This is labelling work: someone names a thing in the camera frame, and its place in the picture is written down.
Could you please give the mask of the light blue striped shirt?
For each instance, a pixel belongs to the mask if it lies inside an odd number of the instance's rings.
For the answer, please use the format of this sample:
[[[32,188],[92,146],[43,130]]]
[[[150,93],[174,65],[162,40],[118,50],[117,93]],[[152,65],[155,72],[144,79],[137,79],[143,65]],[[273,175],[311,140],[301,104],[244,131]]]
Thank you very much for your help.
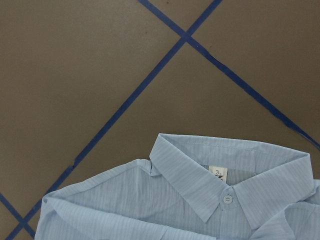
[[[317,240],[307,152],[160,133],[135,159],[42,198],[37,240]]]

